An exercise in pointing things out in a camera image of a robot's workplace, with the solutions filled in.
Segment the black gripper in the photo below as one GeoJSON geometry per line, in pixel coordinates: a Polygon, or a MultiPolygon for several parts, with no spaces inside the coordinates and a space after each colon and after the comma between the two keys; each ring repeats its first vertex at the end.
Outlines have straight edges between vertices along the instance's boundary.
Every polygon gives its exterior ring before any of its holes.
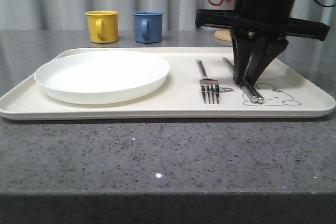
{"type": "MultiPolygon", "coordinates": [[[[312,38],[324,41],[330,27],[324,23],[292,18],[295,0],[235,0],[232,10],[198,9],[195,26],[237,28],[254,32],[312,38]]],[[[230,32],[236,84],[254,85],[268,65],[286,50],[285,37],[249,36],[247,31],[230,32]]]]}

